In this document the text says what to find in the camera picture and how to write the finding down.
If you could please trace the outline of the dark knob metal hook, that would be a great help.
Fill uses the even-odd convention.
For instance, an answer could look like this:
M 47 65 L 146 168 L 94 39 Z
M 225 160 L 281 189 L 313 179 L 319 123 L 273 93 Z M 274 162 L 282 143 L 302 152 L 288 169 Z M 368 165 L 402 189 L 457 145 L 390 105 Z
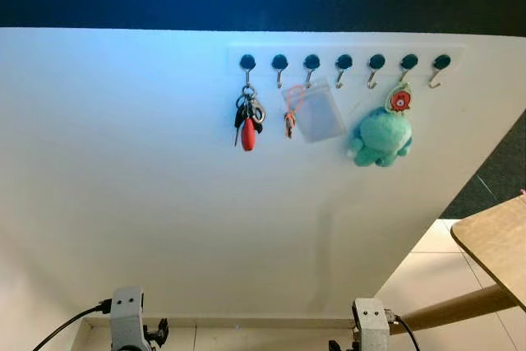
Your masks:
M 376 85 L 378 85 L 378 83 L 376 83 L 376 74 L 380 72 L 386 65 L 385 55 L 383 53 L 373 54 L 372 57 L 369 58 L 369 62 L 367 65 L 369 68 L 369 72 L 371 73 L 369 73 L 366 85 L 368 89 L 372 90 L 376 87 Z
M 304 88 L 311 88 L 313 73 L 316 72 L 316 69 L 319 69 L 321 65 L 321 60 L 318 54 L 311 53 L 304 58 L 303 66 L 306 70 L 306 77 L 304 81 Z
M 440 87 L 442 83 L 440 81 L 437 81 L 437 78 L 439 78 L 440 74 L 451 65 L 452 63 L 452 57 L 448 53 L 443 53 L 439 55 L 439 57 L 436 57 L 433 59 L 431 69 L 432 74 L 431 77 L 429 77 L 428 80 L 428 87 L 435 89 L 437 87 Z
M 335 59 L 335 69 L 337 69 L 337 78 L 335 78 L 335 88 L 342 89 L 343 88 L 343 82 L 342 78 L 344 76 L 344 73 L 352 68 L 353 66 L 353 57 L 352 55 L 348 53 L 343 53 Z
M 399 78 L 398 83 L 405 83 L 405 78 L 407 74 L 418 65 L 418 57 L 414 53 L 409 53 L 405 55 L 404 58 L 399 62 Z
M 275 54 L 273 59 L 271 59 L 271 69 L 275 72 L 275 88 L 282 89 L 283 82 L 282 76 L 283 72 L 288 68 L 288 61 L 284 54 L 278 53 Z
M 244 74 L 244 84 L 242 85 L 242 88 L 244 90 L 249 90 L 252 88 L 251 72 L 256 68 L 256 60 L 251 54 L 243 54 L 240 58 L 239 66 Z

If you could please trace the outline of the wooden table leg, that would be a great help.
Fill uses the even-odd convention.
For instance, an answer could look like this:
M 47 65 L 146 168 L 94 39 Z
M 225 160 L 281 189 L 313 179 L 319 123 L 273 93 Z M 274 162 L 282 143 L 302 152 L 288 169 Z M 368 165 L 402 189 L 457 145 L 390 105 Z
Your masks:
M 449 325 L 451 322 L 472 320 L 474 317 L 500 312 L 506 309 L 525 310 L 522 303 L 510 291 L 499 284 L 433 303 L 433 305 L 401 315 L 413 331 Z

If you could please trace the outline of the white partition panel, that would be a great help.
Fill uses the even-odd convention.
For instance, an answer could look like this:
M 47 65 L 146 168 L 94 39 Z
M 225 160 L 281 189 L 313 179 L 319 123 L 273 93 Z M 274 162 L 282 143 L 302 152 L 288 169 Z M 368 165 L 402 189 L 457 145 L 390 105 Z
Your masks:
M 241 43 L 466 44 L 411 85 L 409 155 L 358 167 L 390 87 L 335 88 L 346 132 L 285 136 L 282 89 L 234 145 Z M 526 40 L 451 33 L 0 28 L 0 351 L 31 351 L 124 286 L 184 317 L 331 317 L 372 296 L 526 107 Z

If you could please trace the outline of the light wooden table top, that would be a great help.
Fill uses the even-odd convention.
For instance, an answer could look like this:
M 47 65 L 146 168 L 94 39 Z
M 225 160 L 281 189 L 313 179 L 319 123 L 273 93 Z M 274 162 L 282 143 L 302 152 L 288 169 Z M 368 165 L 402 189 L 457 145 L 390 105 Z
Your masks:
M 526 308 L 526 196 L 452 224 L 452 238 Z

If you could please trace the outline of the teal plush toy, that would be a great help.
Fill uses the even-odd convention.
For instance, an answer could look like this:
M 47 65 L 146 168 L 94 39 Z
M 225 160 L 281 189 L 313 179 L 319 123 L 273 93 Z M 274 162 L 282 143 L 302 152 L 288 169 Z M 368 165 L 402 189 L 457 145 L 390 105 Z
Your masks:
M 354 126 L 346 156 L 358 167 L 390 167 L 399 157 L 409 155 L 411 144 L 413 127 L 406 115 L 376 108 Z

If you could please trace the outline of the key bunch with red fob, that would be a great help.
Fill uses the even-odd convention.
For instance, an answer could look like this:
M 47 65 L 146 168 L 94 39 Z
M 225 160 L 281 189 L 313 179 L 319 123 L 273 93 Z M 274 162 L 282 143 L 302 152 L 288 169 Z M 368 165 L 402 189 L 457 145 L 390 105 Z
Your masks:
M 240 145 L 244 151 L 252 151 L 256 145 L 256 137 L 262 133 L 266 111 L 259 102 L 256 89 L 251 84 L 242 88 L 242 93 L 236 102 L 234 111 L 234 145 Z

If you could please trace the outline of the clear plastic card pouch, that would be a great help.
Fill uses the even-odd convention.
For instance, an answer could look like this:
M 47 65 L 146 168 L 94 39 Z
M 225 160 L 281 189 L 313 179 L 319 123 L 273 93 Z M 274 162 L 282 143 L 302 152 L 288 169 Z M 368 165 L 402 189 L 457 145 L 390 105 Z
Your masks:
M 297 119 L 296 128 L 307 143 L 328 140 L 346 132 L 330 83 L 324 78 L 312 81 Z

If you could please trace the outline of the red round keychain tag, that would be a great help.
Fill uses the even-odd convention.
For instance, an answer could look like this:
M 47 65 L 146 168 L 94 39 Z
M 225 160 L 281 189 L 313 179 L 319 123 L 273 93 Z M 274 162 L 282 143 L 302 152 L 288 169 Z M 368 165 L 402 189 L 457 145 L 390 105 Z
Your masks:
M 402 113 L 410 110 L 413 92 L 409 83 L 398 83 L 385 99 L 385 110 L 390 113 Z

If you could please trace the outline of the white hook rail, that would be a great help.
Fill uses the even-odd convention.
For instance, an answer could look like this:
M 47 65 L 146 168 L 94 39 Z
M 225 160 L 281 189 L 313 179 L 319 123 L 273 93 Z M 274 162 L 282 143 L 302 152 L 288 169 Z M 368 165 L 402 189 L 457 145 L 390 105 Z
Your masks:
M 399 78 L 399 62 L 409 53 L 418 57 L 418 65 L 411 70 L 405 80 L 427 81 L 431 77 L 433 59 L 443 53 L 452 57 L 452 63 L 443 72 L 443 76 L 455 72 L 459 68 L 458 62 L 466 58 L 468 46 L 466 44 L 440 44 L 437 42 L 398 44 L 398 43 L 241 43 L 227 46 L 227 73 L 237 80 L 243 80 L 244 74 L 239 66 L 243 54 L 251 54 L 256 60 L 256 68 L 251 72 L 251 83 L 256 87 L 275 87 L 275 72 L 271 69 L 271 59 L 275 54 L 282 53 L 288 61 L 288 68 L 283 72 L 282 82 L 285 87 L 304 83 L 306 70 L 303 66 L 304 58 L 311 53 L 318 54 L 321 65 L 313 73 L 313 80 L 325 78 L 330 84 L 335 83 L 337 69 L 335 59 L 343 53 L 353 57 L 353 66 L 342 78 L 343 88 L 364 88 L 369 77 L 368 62 L 373 54 L 383 53 L 386 65 L 376 74 L 376 88 L 390 87 L 392 81 Z

